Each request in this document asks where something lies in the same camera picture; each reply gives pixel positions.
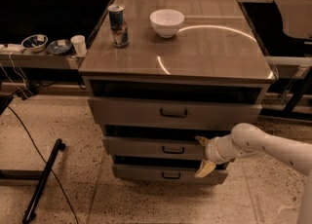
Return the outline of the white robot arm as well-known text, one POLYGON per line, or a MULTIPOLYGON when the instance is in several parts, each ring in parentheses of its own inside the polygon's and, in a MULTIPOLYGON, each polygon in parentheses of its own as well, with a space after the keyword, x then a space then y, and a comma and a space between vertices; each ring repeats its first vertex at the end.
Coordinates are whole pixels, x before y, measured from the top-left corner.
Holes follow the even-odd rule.
POLYGON ((197 178, 212 173, 217 165, 232 159, 248 158, 265 153, 307 176, 296 224, 312 224, 312 145, 268 134, 254 125, 237 124, 231 133, 222 137, 196 136, 203 146, 197 178))

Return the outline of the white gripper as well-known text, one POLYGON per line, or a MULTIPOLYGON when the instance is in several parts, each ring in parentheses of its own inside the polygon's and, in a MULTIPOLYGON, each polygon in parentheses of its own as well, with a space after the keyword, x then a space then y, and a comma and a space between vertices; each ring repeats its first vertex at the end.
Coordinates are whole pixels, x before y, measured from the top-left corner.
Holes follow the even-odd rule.
POLYGON ((204 136, 195 136, 195 139, 205 148, 207 160, 203 160, 195 172, 196 178, 208 176, 220 165, 239 157, 241 148, 237 146, 230 134, 223 137, 208 139, 204 136))

